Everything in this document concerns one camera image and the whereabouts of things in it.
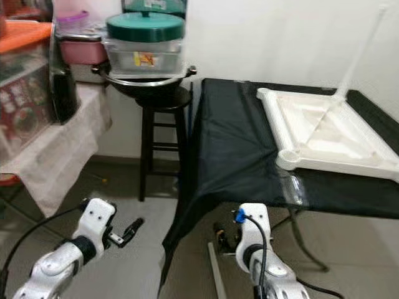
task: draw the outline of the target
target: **white tablecloth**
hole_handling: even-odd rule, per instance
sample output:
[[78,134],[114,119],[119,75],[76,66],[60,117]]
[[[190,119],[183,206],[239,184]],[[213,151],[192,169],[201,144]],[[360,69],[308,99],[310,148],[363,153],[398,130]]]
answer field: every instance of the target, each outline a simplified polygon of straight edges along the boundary
[[46,128],[0,172],[20,177],[46,217],[53,215],[79,174],[97,152],[98,138],[111,125],[103,86],[77,84],[81,104],[64,125]]

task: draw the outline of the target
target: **black wooden stool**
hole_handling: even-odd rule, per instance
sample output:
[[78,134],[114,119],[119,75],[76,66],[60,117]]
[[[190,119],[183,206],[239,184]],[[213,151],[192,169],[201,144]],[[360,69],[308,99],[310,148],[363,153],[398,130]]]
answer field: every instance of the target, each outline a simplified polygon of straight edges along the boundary
[[[183,87],[178,87],[172,95],[136,99],[136,102],[143,108],[139,201],[144,201],[145,198],[147,174],[177,176],[177,173],[174,172],[153,170],[153,151],[177,151],[181,165],[187,145],[184,107],[191,101],[190,92]],[[155,112],[174,114],[175,123],[155,123]],[[154,127],[156,126],[176,128],[177,143],[154,142]]]

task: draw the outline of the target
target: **tiled floor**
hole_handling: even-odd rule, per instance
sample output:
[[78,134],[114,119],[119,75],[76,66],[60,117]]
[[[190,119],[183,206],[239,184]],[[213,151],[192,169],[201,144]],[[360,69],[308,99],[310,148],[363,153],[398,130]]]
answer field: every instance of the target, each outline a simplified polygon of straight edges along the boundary
[[[86,266],[63,298],[155,298],[163,262],[161,241],[176,207],[172,178],[150,177],[149,198],[139,203],[136,166],[90,163],[86,169],[109,178],[108,185],[82,174],[65,199],[63,209],[85,196],[99,196],[118,205],[115,230],[121,232],[138,216],[144,216],[147,222],[127,247],[112,248],[102,260]],[[21,194],[16,203],[25,211],[39,215],[26,194]],[[206,244],[214,239],[215,221],[221,222],[233,239],[237,226],[231,222],[230,210],[234,207],[235,204],[219,206],[181,241],[160,299],[217,299]],[[285,215],[283,209],[269,209],[272,225]],[[0,222],[2,253],[8,252],[21,232],[30,226],[9,211],[6,217]],[[51,226],[67,235],[74,230],[78,218],[78,214],[67,216]],[[329,273],[318,271],[299,250],[288,224],[273,233],[273,247],[300,278],[340,291],[349,299],[399,298],[399,221],[305,212],[299,216],[299,225],[309,249],[331,267]],[[26,280],[33,262],[56,242],[45,232],[38,232],[20,248],[11,268],[9,298]],[[234,257],[219,256],[218,261],[228,298],[252,298],[249,277],[240,271]],[[309,294],[312,299],[332,298],[314,291]]]

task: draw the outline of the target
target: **white plastic tray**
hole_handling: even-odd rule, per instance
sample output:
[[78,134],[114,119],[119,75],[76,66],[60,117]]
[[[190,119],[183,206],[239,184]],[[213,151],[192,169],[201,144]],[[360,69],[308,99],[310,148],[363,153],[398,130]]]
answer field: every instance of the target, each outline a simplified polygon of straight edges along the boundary
[[276,163],[281,168],[318,169],[399,183],[398,155],[347,102],[323,117],[333,102],[331,96],[260,88],[257,97],[276,139]]

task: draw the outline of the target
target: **purple lid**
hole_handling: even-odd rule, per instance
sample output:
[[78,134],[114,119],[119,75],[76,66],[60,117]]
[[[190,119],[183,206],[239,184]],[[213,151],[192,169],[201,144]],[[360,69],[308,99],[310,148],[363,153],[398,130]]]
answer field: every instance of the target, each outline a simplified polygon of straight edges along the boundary
[[85,17],[87,17],[89,13],[87,11],[73,12],[73,11],[65,11],[57,14],[58,22],[76,22]]

